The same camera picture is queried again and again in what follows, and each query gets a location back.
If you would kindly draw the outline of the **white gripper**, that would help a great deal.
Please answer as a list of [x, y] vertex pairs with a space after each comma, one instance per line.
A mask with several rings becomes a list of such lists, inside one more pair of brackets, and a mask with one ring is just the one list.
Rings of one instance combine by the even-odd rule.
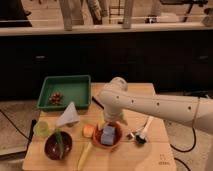
[[100, 119], [98, 124], [97, 124], [97, 127], [98, 127], [98, 130], [100, 131], [101, 129], [104, 128], [106, 122], [116, 122], [116, 121], [119, 121], [121, 124], [124, 124], [124, 125], [128, 125], [128, 122], [124, 116], [124, 114], [122, 113], [121, 110], [117, 110], [117, 109], [108, 109], [106, 108], [104, 110], [104, 119]]

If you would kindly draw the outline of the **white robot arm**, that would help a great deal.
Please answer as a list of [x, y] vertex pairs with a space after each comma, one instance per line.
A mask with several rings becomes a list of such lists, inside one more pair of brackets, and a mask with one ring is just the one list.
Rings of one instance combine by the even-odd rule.
[[122, 121], [123, 110], [126, 109], [192, 126], [213, 135], [213, 99], [132, 93], [121, 77], [106, 83], [98, 97], [104, 106], [106, 122]]

